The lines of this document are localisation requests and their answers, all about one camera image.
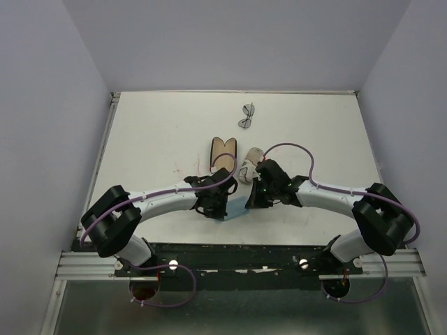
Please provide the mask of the blue cleaning cloth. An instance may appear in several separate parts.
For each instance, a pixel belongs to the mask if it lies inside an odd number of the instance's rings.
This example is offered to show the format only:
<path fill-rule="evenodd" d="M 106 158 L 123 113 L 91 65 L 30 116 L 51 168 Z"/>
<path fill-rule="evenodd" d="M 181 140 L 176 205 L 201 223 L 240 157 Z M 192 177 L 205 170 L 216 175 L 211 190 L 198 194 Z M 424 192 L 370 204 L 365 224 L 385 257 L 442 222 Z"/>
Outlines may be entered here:
<path fill-rule="evenodd" d="M 226 206 L 226 215 L 222 219 L 215 219 L 216 223 L 234 220 L 241 216 L 247 215 L 249 210 L 245 207 L 247 197 L 238 197 L 229 200 Z"/>

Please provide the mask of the marbled glasses case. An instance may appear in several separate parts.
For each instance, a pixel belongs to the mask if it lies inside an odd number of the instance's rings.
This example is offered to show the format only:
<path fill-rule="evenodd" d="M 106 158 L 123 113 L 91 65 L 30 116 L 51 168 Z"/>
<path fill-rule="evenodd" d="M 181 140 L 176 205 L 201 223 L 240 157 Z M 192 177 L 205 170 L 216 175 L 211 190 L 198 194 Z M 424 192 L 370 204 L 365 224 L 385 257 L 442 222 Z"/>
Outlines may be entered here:
<path fill-rule="evenodd" d="M 244 185 L 250 185 L 253 180 L 258 176 L 256 172 L 257 165 L 262 161 L 264 152 L 258 147 L 252 147 L 248 151 L 242 166 L 238 172 L 238 180 Z"/>

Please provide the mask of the black glasses case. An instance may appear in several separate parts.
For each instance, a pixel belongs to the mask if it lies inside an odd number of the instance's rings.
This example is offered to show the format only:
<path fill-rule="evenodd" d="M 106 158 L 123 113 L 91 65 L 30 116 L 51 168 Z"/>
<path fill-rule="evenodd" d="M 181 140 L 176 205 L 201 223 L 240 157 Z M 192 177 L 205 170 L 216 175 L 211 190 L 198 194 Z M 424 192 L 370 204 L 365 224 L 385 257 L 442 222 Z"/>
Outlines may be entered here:
<path fill-rule="evenodd" d="M 221 168 L 232 172 L 237 158 L 237 140 L 232 137 L 223 141 L 214 137 L 210 149 L 210 172 L 215 173 Z"/>

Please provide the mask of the dark wire-frame sunglasses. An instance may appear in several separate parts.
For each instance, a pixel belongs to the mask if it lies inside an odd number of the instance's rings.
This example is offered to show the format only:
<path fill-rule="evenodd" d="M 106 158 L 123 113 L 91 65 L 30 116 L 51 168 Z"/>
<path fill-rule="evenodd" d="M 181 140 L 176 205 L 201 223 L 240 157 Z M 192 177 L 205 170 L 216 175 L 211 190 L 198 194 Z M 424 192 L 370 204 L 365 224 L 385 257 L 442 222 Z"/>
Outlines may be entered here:
<path fill-rule="evenodd" d="M 253 103 L 246 104 L 242 107 L 244 118 L 238 122 L 238 126 L 243 129 L 248 129 L 251 126 L 252 118 L 255 112 L 255 106 Z"/>

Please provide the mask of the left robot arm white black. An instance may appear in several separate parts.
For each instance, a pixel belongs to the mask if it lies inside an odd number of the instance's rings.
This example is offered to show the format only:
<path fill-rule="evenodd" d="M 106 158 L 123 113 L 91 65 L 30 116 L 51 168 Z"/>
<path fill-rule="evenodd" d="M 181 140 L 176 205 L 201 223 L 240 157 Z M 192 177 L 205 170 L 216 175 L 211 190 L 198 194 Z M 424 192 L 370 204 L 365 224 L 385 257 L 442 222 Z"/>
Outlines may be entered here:
<path fill-rule="evenodd" d="M 134 232 L 139 224 L 174 211 L 194 210 L 206 218 L 223 220 L 228 196 L 238 183 L 226 168 L 204 177 L 189 176 L 157 191 L 128 192 L 109 188 L 82 216 L 85 229 L 80 246 L 89 239 L 102 258 L 117 256 L 139 275 L 154 270 L 156 256 L 149 242 Z"/>

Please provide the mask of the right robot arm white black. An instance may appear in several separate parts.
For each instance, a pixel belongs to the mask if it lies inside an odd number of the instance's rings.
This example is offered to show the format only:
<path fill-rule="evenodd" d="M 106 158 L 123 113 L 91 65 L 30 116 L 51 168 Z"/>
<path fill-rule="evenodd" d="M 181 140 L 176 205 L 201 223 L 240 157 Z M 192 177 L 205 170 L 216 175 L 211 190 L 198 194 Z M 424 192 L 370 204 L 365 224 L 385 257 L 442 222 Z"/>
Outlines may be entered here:
<path fill-rule="evenodd" d="M 321 264 L 331 274 L 361 255 L 392 256 L 415 225 L 390 190 L 380 183 L 371 187 L 336 188 L 311 182 L 309 177 L 290 178 L 271 159 L 259 163 L 245 207 L 266 209 L 276 201 L 295 207 L 314 207 L 352 218 L 358 228 L 337 235 L 324 249 Z"/>

